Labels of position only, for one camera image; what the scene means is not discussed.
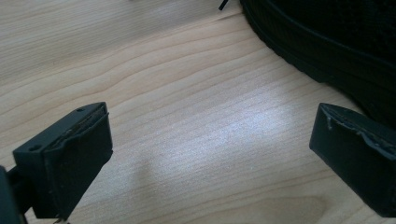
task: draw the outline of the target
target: wood grain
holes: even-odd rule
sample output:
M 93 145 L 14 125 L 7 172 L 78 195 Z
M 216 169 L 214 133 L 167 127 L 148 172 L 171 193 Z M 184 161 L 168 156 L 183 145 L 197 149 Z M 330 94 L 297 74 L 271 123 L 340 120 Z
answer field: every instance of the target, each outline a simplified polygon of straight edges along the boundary
M 114 155 L 72 223 L 393 223 L 308 148 L 318 103 L 359 109 L 220 2 L 0 1 L 0 164 L 105 101 Z

